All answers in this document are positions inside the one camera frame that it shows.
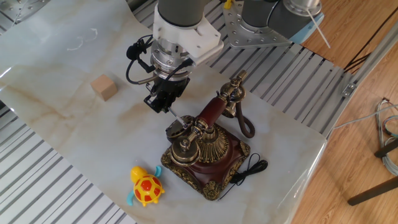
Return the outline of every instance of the metal mounting plate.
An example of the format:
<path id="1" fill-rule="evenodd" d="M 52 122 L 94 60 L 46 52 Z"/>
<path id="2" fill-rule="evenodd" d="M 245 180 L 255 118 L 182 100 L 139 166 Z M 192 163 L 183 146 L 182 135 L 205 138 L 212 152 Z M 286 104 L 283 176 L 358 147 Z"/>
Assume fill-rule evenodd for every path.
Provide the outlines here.
<path id="1" fill-rule="evenodd" d="M 234 49 L 276 47 L 292 42 L 269 27 L 253 27 L 242 19 L 243 2 L 232 2 L 231 9 L 223 7 L 225 27 L 229 42 Z"/>

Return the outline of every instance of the toy turtle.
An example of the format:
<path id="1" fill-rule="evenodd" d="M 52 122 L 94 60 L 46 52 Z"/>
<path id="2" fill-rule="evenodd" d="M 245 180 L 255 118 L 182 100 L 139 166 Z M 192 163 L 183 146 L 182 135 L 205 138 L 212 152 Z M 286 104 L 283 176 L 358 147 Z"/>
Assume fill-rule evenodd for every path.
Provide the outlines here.
<path id="1" fill-rule="evenodd" d="M 155 175 L 150 175 L 148 172 L 139 166 L 131 169 L 131 181 L 134 183 L 134 190 L 127 196 L 127 204 L 132 206 L 132 198 L 136 196 L 142 206 L 147 206 L 148 203 L 158 203 L 159 197 L 165 191 L 158 177 L 162 174 L 162 168 L 156 167 Z"/>

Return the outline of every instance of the vintage telephone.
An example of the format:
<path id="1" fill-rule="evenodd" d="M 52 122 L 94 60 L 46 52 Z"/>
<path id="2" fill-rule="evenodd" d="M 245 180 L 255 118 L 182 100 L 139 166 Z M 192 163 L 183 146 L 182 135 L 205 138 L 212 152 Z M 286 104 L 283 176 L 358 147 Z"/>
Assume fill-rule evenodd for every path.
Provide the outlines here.
<path id="1" fill-rule="evenodd" d="M 166 129 L 172 145 L 162 156 L 163 166 L 208 200 L 219 197 L 250 155 L 246 143 L 215 123 L 221 115 L 237 117 L 242 133 L 247 138 L 254 136 L 254 125 L 242 115 L 241 108 L 246 96 L 242 83 L 247 75 L 243 70 L 224 84 L 196 118 L 183 116 L 186 128 L 176 120 Z"/>

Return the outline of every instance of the wooden cube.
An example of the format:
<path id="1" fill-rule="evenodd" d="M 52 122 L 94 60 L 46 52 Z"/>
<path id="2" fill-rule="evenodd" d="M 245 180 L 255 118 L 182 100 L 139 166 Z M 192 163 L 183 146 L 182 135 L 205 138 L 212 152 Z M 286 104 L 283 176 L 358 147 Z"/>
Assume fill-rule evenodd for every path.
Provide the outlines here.
<path id="1" fill-rule="evenodd" d="M 91 82 L 91 87 L 94 92 L 104 101 L 110 99 L 118 92 L 115 83 L 106 75 L 101 75 L 96 80 Z"/>

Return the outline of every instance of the marble surface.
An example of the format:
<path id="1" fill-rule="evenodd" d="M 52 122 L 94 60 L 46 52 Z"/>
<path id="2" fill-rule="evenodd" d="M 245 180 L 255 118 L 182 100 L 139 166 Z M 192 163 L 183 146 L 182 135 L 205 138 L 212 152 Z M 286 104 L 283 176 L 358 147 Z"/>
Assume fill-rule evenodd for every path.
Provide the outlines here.
<path id="1" fill-rule="evenodd" d="M 144 104 L 144 86 L 125 81 L 126 49 L 150 33 L 124 0 L 51 0 L 0 37 L 0 99 L 140 224 L 290 223 L 326 139 L 250 93 L 243 113 L 256 126 L 254 138 L 239 132 L 236 119 L 217 123 L 269 162 L 264 172 L 210 202 L 164 169 L 166 193 L 159 204 L 127 205 L 130 169 L 140 165 L 154 172 L 170 146 L 165 129 L 174 121 Z M 147 77 L 137 64 L 131 71 L 135 80 Z M 119 89 L 107 102 L 90 87 L 103 73 Z M 228 82 L 206 66 L 191 79 L 173 105 L 180 115 L 196 116 Z"/>

